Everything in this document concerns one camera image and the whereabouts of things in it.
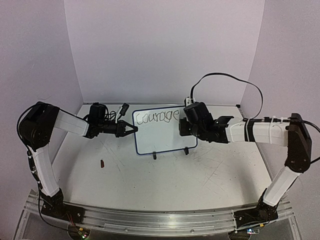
black cable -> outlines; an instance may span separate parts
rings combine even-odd
[[[111,111],[110,114],[109,114],[109,118],[108,120],[112,121],[112,120],[116,120],[116,111]]]
[[[103,105],[105,107],[105,110],[106,110],[106,114],[109,115],[109,109],[106,105]]]
[[[252,119],[255,119],[260,113],[261,113],[261,110],[262,110],[262,107],[264,105],[264,96],[262,94],[262,91],[260,90],[259,87],[257,87],[255,84],[253,84],[252,82],[249,82],[249,81],[245,81],[245,80],[241,80],[235,76],[232,76],[230,74],[227,74],[227,73],[223,73],[223,72],[212,72],[212,73],[208,73],[206,75],[204,75],[195,85],[192,86],[191,88],[191,92],[190,92],[190,98],[191,98],[191,102],[193,103],[194,101],[194,89],[195,87],[201,82],[202,79],[204,79],[205,77],[208,77],[208,76],[214,76],[214,75],[220,75],[220,76],[226,76],[226,77],[229,77],[229,78],[232,78],[232,79],[235,79],[239,82],[242,82],[242,83],[246,83],[246,84],[250,84],[254,87],[256,87],[256,89],[258,89],[259,93],[260,93],[260,96],[261,96],[261,107],[260,107],[260,110],[259,112],[257,113],[257,115],[255,115]]]
[[[317,157],[315,160],[312,160],[312,161],[310,162],[310,164],[314,164],[314,163],[318,162],[319,160],[320,160],[320,156]]]
[[[41,190],[40,190],[40,187],[39,187],[39,186],[38,186],[38,190],[39,190],[39,196],[38,196],[38,212],[39,212],[40,218],[41,218],[46,224],[48,224],[48,225],[51,226],[51,227],[54,227],[54,228],[57,228],[57,229],[61,229],[61,230],[64,230],[64,231],[68,231],[68,229],[65,229],[65,228],[60,227],[60,226],[55,226],[55,225],[47,222],[47,221],[44,219],[44,217],[43,217],[42,214],[41,214],[41,210],[40,210],[40,191],[41,191]]]

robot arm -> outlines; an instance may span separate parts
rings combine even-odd
[[[69,213],[75,222],[80,223],[78,215],[83,211],[63,203],[63,193],[55,179],[49,158],[49,142],[53,129],[58,128],[89,139],[98,136],[99,133],[114,134],[117,138],[125,137],[138,131],[136,126],[120,120],[128,108],[128,104],[123,104],[116,119],[111,120],[108,117],[109,113],[106,115],[107,107],[94,103],[85,120],[57,106],[38,102],[18,124],[18,133],[28,148],[30,170],[41,190],[41,197],[50,206],[42,209],[43,214],[68,220],[66,213]]]
[[[287,147],[284,167],[263,192],[257,207],[234,214],[238,229],[249,223],[266,223],[277,219],[281,197],[311,164],[312,141],[301,116],[293,113],[290,118],[280,119],[240,119],[233,116],[213,119],[203,102],[191,103],[186,99],[185,103],[188,103],[184,108],[186,118],[179,121],[181,136],[194,135],[209,143],[255,142]]]

black bracket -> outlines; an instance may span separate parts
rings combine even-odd
[[[44,201],[41,209],[43,215],[68,222],[71,220],[69,218],[72,218],[75,224],[82,223],[85,209],[79,206],[64,204],[64,195],[61,189],[52,197],[42,192],[40,194]]]
[[[278,219],[278,205],[270,206],[263,202],[266,190],[264,190],[255,208],[240,210],[234,213],[233,216],[237,229],[245,226],[250,227],[250,225],[264,224]]]
[[[298,113],[292,113],[290,119],[302,120]],[[288,130],[288,157],[284,163],[296,173],[304,173],[311,165],[312,140],[306,125],[301,122],[290,122]]]
[[[184,149],[183,149],[185,155],[188,155],[189,154],[189,148],[186,146]]]

